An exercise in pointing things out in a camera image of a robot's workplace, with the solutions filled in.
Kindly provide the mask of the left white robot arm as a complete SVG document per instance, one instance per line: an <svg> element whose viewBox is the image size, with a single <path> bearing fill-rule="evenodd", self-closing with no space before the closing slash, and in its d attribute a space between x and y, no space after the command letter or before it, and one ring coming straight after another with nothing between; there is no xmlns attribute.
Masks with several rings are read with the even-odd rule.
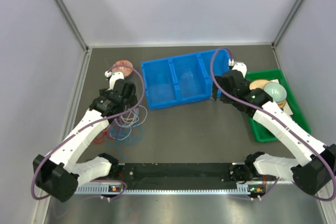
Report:
<svg viewBox="0 0 336 224"><path fill-rule="evenodd" d="M116 179L119 168L114 157L102 153L85 163L79 163L78 159L99 133L127 109L134 108L137 102L133 82L118 79L110 88L101 89L66 139L46 156L35 157L31 185L33 198L38 199L35 194L35 187L38 187L47 195L65 202L78 187L92 180L100 177Z"/></svg>

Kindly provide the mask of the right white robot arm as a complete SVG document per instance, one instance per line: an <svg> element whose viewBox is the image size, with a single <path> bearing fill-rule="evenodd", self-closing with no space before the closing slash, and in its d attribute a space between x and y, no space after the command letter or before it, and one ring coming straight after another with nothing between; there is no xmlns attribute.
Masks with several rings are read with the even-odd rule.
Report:
<svg viewBox="0 0 336 224"><path fill-rule="evenodd" d="M245 160L245 174L252 180L270 175L293 182L316 196L327 183L335 183L335 145L325 145L301 128L263 88L250 88L244 74L232 69L221 76L211 73L214 100L234 106L266 128L293 155L292 158L256 152Z"/></svg>

